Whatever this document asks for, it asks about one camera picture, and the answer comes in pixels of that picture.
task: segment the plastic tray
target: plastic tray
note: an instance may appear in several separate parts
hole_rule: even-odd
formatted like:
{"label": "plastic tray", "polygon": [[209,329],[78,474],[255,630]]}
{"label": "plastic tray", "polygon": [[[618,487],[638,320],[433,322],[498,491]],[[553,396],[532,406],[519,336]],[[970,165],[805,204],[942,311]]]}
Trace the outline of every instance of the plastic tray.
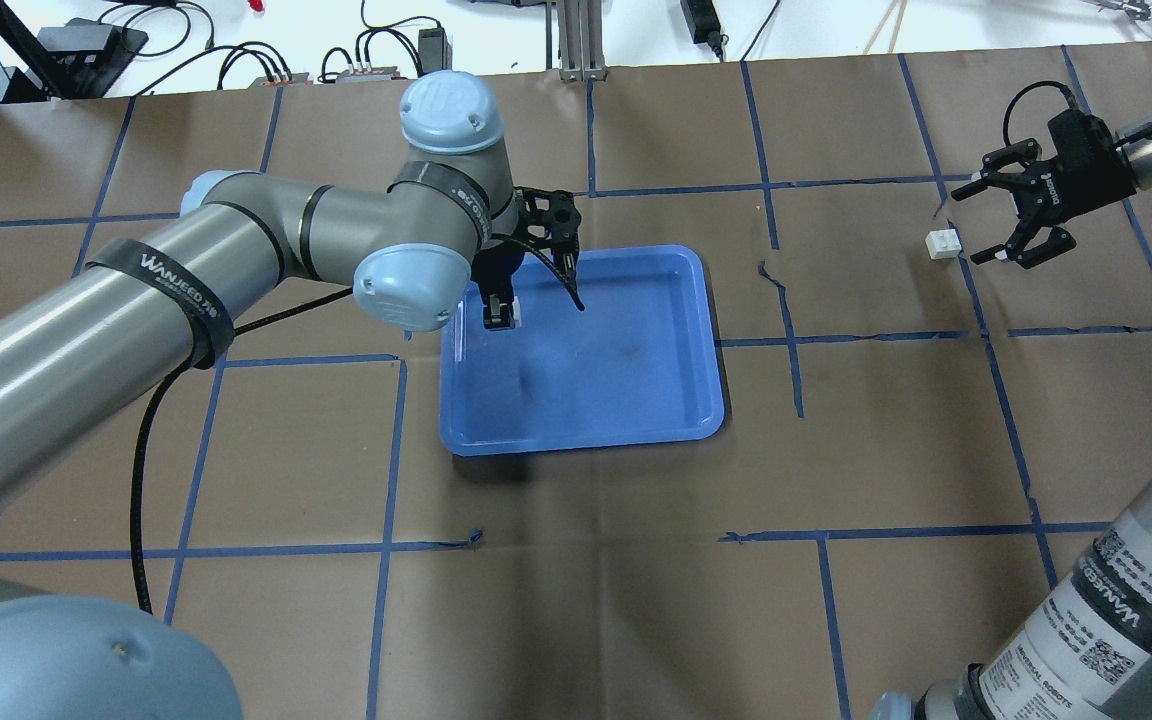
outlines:
{"label": "plastic tray", "polygon": [[579,256],[576,310],[535,258],[522,324],[483,328],[477,286],[444,328],[440,430],[457,455],[694,441],[723,423],[700,259],[685,247]]}

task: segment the small white cube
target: small white cube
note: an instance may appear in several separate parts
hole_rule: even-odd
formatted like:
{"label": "small white cube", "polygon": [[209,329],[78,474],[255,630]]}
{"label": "small white cube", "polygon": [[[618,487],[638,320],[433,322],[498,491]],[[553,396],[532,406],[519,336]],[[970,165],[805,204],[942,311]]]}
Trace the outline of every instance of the small white cube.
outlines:
{"label": "small white cube", "polygon": [[927,255],[932,256],[932,260],[957,258],[961,251],[963,251],[963,243],[958,242],[956,229],[927,233]]}

